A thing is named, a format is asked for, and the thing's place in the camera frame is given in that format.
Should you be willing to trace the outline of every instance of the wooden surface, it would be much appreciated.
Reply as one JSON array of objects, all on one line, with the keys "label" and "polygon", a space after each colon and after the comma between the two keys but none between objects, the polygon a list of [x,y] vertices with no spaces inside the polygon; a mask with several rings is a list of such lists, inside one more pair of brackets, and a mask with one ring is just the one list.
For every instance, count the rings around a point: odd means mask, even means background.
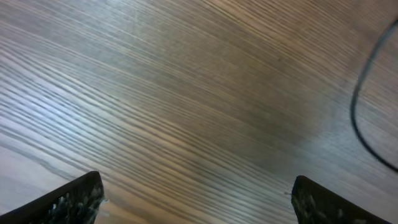
[{"label": "wooden surface", "polygon": [[[358,72],[393,0],[0,0],[0,213],[88,172],[97,223],[296,223],[306,175],[398,222],[357,142]],[[398,164],[398,35],[361,128]]]}]

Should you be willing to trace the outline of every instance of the black cord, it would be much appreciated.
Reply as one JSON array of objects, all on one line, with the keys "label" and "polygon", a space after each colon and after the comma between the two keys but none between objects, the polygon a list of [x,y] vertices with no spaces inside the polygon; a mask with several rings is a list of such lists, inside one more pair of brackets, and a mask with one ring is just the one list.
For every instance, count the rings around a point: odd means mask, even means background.
[{"label": "black cord", "polygon": [[349,116],[351,119],[351,124],[353,125],[354,132],[356,136],[358,137],[359,141],[361,144],[365,147],[365,149],[373,156],[375,157],[378,161],[380,161],[383,165],[388,167],[390,170],[393,170],[394,172],[398,173],[398,167],[392,165],[390,162],[386,161],[383,159],[374,149],[369,145],[369,143],[365,140],[364,136],[362,135],[361,131],[359,130],[358,127],[358,122],[356,120],[356,105],[358,103],[358,97],[359,97],[359,92],[362,89],[363,83],[365,82],[366,78],[369,75],[369,72],[372,68],[372,65],[379,54],[380,50],[386,43],[386,41],[389,39],[391,34],[394,32],[396,27],[398,26],[398,19],[396,19],[380,36],[379,40],[373,47],[372,53],[370,54],[368,60],[366,61],[366,64],[364,68],[362,69],[361,74],[358,77],[358,82],[356,83],[353,97],[351,99],[351,105],[349,106]]}]

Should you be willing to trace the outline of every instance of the black object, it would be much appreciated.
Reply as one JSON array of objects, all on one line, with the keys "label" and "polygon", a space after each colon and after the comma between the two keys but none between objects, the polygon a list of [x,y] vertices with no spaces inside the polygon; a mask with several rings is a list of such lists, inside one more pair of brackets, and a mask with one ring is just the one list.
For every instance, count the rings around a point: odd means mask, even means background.
[{"label": "black object", "polygon": [[292,205],[299,224],[389,223],[304,176],[296,178]]},{"label": "black object", "polygon": [[349,107],[349,118],[351,119],[351,124],[353,126],[354,132],[356,136],[358,137],[359,141],[361,144],[365,147],[365,149],[373,156],[375,157],[378,161],[380,161],[383,165],[388,167],[390,170],[398,173],[398,167],[392,165],[390,162],[386,161],[383,157],[381,157],[365,140],[364,136],[362,135],[361,131],[359,130],[358,127],[358,122],[356,120],[356,105],[358,104],[358,97],[359,97],[359,92],[362,89],[363,83],[365,82],[366,78],[369,75],[369,72],[372,68],[372,65],[374,63],[374,60],[376,59],[377,55],[379,54],[380,50],[386,43],[386,41],[389,39],[392,33],[394,33],[396,27],[398,26],[398,19],[396,19],[380,36],[379,40],[373,47],[372,53],[370,54],[368,60],[366,61],[366,64],[361,72],[361,74],[358,77],[358,82],[356,83],[353,97],[351,99],[351,105]]},{"label": "black object", "polygon": [[0,216],[0,223],[92,224],[103,199],[104,188],[100,173],[91,171]]}]

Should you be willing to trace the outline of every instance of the brown wood tabletop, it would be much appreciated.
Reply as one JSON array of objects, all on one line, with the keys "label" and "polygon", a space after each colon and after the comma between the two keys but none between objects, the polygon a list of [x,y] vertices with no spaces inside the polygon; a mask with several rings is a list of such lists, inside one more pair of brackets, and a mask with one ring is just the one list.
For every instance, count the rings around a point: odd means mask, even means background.
[{"label": "brown wood tabletop", "polygon": [[[296,223],[306,175],[392,223],[354,84],[393,0],[0,0],[0,213],[100,171],[97,223]],[[398,165],[398,34],[358,108]]]}]

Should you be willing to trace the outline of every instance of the curved wire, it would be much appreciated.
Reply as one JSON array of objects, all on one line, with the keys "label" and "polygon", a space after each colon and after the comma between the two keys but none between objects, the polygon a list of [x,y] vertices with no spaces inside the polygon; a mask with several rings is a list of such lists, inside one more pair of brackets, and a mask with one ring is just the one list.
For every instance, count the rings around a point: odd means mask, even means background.
[{"label": "curved wire", "polygon": [[388,167],[390,170],[398,173],[398,167],[392,165],[390,162],[386,161],[383,159],[370,145],[369,143],[365,140],[364,136],[362,135],[362,132],[359,130],[358,127],[358,122],[356,120],[356,105],[358,104],[358,97],[359,97],[359,92],[362,89],[362,85],[365,82],[366,78],[369,75],[369,72],[372,68],[372,65],[374,63],[375,58],[379,54],[380,50],[388,40],[388,38],[391,36],[391,34],[395,31],[396,27],[398,26],[398,19],[396,19],[393,23],[390,24],[390,26],[381,34],[379,40],[375,44],[375,46],[372,49],[372,52],[369,56],[369,58],[366,61],[366,64],[364,68],[362,69],[361,74],[358,77],[358,81],[356,83],[356,86],[354,88],[354,93],[353,97],[351,99],[351,104],[349,106],[349,117],[351,119],[351,124],[353,126],[354,132],[356,136],[358,137],[360,143],[365,147],[365,149],[373,156],[375,157],[378,161],[380,161],[383,165]]}]

